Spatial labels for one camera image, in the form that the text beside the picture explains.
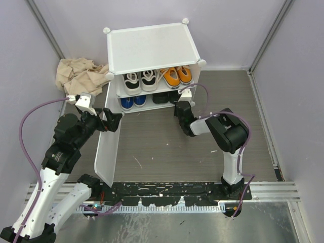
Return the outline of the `blue sneaker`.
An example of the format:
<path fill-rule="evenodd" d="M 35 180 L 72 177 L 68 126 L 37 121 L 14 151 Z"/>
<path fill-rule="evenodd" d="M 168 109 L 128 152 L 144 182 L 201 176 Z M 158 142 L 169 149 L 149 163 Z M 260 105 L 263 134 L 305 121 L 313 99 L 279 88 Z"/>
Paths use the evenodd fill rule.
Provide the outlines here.
<path fill-rule="evenodd" d="M 120 105 L 124 111 L 131 110 L 134 106 L 134 98 L 133 97 L 121 98 Z"/>
<path fill-rule="evenodd" d="M 136 107 L 143 107 L 145 104 L 146 104 L 146 95 L 134 97 L 134 105 Z"/>

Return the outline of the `black white sneaker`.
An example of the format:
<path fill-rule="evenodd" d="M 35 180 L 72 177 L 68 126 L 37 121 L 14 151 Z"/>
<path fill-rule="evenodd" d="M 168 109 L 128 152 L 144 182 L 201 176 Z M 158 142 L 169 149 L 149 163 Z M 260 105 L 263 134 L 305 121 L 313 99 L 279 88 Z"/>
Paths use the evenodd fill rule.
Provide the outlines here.
<path fill-rule="evenodd" d="M 147 70 L 140 72 L 142 89 L 146 92 L 152 92 L 157 89 L 155 70 Z"/>
<path fill-rule="evenodd" d="M 123 75 L 124 78 L 124 86 L 125 86 L 125 92 L 130 95 L 134 96 L 141 92 L 141 87 L 139 83 L 139 78 L 137 73 L 126 73 Z"/>

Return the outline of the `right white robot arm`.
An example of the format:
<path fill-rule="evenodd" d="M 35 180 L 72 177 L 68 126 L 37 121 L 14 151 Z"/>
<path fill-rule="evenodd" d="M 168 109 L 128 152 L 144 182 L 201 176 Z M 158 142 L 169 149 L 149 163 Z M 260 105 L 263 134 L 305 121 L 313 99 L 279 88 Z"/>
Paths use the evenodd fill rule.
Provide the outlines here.
<path fill-rule="evenodd" d="M 210 133 L 223 151 L 224 172 L 221 177 L 222 193 L 227 199 L 239 195 L 245 184 L 242 175 L 242 154 L 249 138 L 249 128 L 229 108 L 217 114 L 195 117 L 188 101 L 175 104 L 174 116 L 185 135 L 195 137 Z"/>

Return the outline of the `black shoe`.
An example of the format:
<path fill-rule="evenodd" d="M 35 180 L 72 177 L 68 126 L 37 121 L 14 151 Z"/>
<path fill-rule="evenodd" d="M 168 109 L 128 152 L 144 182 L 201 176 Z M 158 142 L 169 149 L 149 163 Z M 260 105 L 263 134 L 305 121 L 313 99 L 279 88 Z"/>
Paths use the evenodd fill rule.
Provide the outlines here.
<path fill-rule="evenodd" d="M 171 104 L 177 103 L 180 97 L 181 94 L 179 94 L 178 91 L 168 92 L 168 99 Z"/>
<path fill-rule="evenodd" d="M 152 101 L 154 104 L 166 104 L 169 102 L 168 92 L 155 93 L 152 95 Z"/>

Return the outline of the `orange sneaker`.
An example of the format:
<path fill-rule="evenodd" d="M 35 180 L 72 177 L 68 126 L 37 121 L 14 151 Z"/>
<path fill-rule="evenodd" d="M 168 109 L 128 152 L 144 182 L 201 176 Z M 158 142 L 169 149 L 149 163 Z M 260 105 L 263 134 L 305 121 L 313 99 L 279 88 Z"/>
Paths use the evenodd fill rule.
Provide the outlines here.
<path fill-rule="evenodd" d="M 180 86 L 180 79 L 174 67 L 160 69 L 159 74 L 169 88 L 177 89 Z"/>
<path fill-rule="evenodd" d="M 181 84 L 188 85 L 192 82 L 192 74 L 189 66 L 178 66 L 176 67 L 176 71 Z"/>

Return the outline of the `white cabinet door panel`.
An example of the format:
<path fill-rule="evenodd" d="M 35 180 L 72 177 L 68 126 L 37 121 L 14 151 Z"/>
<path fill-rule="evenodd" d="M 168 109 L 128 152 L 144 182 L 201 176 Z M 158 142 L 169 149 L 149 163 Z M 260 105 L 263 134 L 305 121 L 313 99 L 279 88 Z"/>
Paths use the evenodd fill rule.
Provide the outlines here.
<path fill-rule="evenodd" d="M 119 135 L 120 125 L 116 132 L 100 132 L 99 135 L 94 170 L 109 187 L 114 182 Z"/>

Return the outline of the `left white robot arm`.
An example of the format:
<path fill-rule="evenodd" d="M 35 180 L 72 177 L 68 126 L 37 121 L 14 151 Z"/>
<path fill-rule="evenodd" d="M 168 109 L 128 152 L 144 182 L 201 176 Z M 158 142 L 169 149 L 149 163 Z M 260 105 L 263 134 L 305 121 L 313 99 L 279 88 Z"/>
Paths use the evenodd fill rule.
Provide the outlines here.
<path fill-rule="evenodd" d="M 80 111 L 80 117 L 61 116 L 54 129 L 54 143 L 46 151 L 37 183 L 24 211 L 14 225 L 1 231 L 7 242 L 54 242 L 58 231 L 86 199 L 101 196 L 100 180 L 83 174 L 60 203 L 52 206 L 59 189 L 81 157 L 80 149 L 95 131 L 116 132 L 123 115 L 108 108 L 95 114 Z"/>

